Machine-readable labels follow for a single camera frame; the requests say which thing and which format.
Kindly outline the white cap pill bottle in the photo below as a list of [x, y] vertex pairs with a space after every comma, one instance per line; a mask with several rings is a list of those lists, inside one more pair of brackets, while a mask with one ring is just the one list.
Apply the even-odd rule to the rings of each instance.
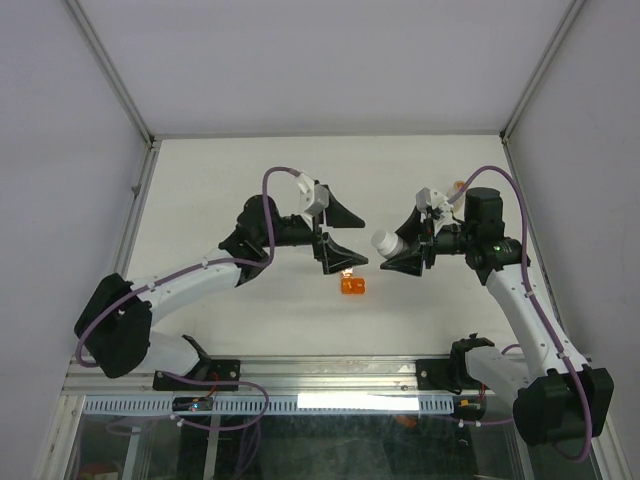
[[408, 249], [407, 243], [401, 237], [387, 230], [376, 231], [371, 238], [371, 244], [385, 259], [391, 259]]

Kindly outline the orange pill organizer box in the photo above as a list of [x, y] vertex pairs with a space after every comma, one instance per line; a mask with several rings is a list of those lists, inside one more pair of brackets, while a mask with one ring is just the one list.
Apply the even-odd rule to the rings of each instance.
[[352, 268], [340, 272], [340, 291], [343, 295], [364, 295], [366, 293], [366, 280], [358, 276]]

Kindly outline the clear bottle orange pills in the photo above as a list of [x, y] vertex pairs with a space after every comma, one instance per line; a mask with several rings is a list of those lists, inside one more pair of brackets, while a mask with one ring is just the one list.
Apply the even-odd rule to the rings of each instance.
[[447, 191], [447, 197], [452, 205], [460, 204], [464, 201], [466, 187], [463, 181], [456, 181]]

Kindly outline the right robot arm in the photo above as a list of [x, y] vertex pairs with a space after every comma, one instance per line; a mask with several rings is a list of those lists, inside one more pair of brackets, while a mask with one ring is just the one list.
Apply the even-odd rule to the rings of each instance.
[[409, 218], [394, 232], [377, 231], [372, 244], [384, 259], [382, 269], [412, 276], [421, 276], [440, 255], [463, 256], [499, 305], [524, 356], [517, 363], [491, 340], [472, 334], [454, 342], [446, 365], [429, 370], [425, 379], [456, 394], [488, 387], [510, 405], [530, 446], [602, 433], [613, 379], [606, 369], [590, 366], [539, 298], [522, 243], [505, 234], [499, 191], [467, 190], [457, 220], [448, 197], [424, 188]]

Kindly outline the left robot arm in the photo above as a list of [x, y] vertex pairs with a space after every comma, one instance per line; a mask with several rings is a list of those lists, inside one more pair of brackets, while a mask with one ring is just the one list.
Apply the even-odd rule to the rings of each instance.
[[145, 361], [168, 370], [188, 388], [206, 383], [212, 360], [189, 335], [166, 337], [153, 325], [187, 305], [255, 280], [270, 264], [270, 250], [310, 246], [324, 274], [367, 264], [365, 256], [337, 244], [329, 228], [361, 229], [365, 221], [349, 211], [328, 186], [307, 194], [310, 206], [283, 216], [269, 196], [255, 195], [243, 206], [232, 233], [193, 264], [173, 273], [136, 281], [114, 273], [103, 278], [74, 326], [90, 367], [119, 378]]

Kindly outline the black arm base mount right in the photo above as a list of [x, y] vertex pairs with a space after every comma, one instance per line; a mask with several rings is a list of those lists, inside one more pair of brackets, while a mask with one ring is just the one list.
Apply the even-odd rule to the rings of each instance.
[[466, 358], [420, 358], [414, 362], [417, 389], [419, 391], [442, 390], [461, 395], [465, 390], [491, 392], [488, 385], [472, 378]]

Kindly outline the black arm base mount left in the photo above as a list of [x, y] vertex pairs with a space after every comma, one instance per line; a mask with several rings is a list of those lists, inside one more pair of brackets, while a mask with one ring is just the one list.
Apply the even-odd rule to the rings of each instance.
[[236, 381], [241, 376], [241, 361], [239, 359], [213, 358], [201, 361], [185, 378], [196, 381], [196, 384], [186, 383], [182, 379], [168, 375], [166, 372], [156, 371], [152, 389], [154, 391], [201, 391], [214, 392], [237, 391]]

